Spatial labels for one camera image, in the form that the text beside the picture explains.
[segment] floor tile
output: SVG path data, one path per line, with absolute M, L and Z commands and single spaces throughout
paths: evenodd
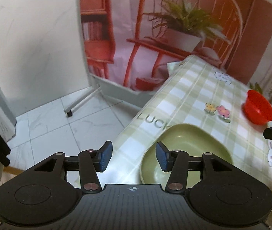
M 60 99 L 29 111 L 28 120 L 31 139 L 68 124 Z
M 79 153 L 79 148 L 69 125 L 31 140 L 31 146 L 35 164 L 56 152 L 63 152 L 66 156 L 75 156 Z
M 124 127 L 128 126 L 136 114 L 141 110 L 140 107 L 122 101 L 111 106 L 111 110 L 118 117 Z
M 79 97 L 81 97 L 82 94 L 86 93 L 87 91 L 88 89 L 85 88 L 83 90 L 62 97 L 61 100 L 63 106 L 64 107 L 69 106 L 73 101 L 77 100 Z M 68 121 L 69 123 L 74 122 L 78 119 L 81 119 L 90 114 L 103 110 L 107 107 L 109 107 L 109 105 L 107 104 L 103 96 L 100 93 L 98 93 L 92 96 L 89 100 L 81 102 L 77 106 L 75 106 L 72 109 L 73 116 L 69 117 Z
M 29 169 L 35 164 L 30 141 L 12 149 L 7 157 L 10 160 L 10 166 L 21 170 Z
M 79 171 L 68 171 L 66 181 L 72 184 L 75 188 L 80 189 Z
M 25 113 L 17 117 L 16 135 L 8 141 L 8 146 L 13 149 L 29 140 L 28 114 Z
M 109 106 L 112 106 L 112 105 L 114 105 L 114 104 L 117 104 L 117 103 L 122 102 L 122 100 L 120 100 L 120 99 L 113 98 L 113 97 L 109 97 L 109 96 L 107 96 L 107 95 L 103 95 L 103 97 L 104 97 L 104 99 L 106 100 L 106 102 L 107 102 L 107 104 L 108 104 Z
M 70 124 L 80 150 L 98 150 L 107 140 L 114 141 L 123 126 L 110 108 Z

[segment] white pot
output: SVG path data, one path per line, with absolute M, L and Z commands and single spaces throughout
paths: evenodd
M 200 37 L 181 33 L 171 28 L 167 28 L 165 38 L 168 40 L 168 45 L 190 53 L 201 41 Z

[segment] flower print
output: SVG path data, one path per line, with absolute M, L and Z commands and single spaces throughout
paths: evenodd
M 223 105 L 217 106 L 217 111 L 220 116 L 223 116 L 225 119 L 230 117 L 230 111 L 226 109 Z
M 213 103 L 206 103 L 204 110 L 210 114 L 214 114 L 217 109 Z

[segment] stand wheel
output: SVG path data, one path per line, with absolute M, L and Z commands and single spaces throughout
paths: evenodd
M 73 113 L 72 113 L 72 111 L 68 111 L 66 115 L 67 115 L 68 117 L 72 117 L 72 116 L 73 116 Z

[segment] green plant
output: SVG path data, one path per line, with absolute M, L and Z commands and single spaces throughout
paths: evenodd
M 221 38 L 228 41 L 227 37 L 222 33 L 223 28 L 215 22 L 210 13 L 203 9 L 198 9 L 191 2 L 182 0 L 176 3 L 170 0 L 163 0 L 162 7 L 165 12 L 145 13 L 153 16 L 150 21 L 157 24 L 153 27 L 168 27 L 182 33 L 206 38 Z
M 263 95 L 263 90 L 257 82 L 255 82 L 255 85 L 253 85 L 252 83 L 249 83 L 249 87 L 250 87 L 250 89 L 255 90 L 258 93 Z

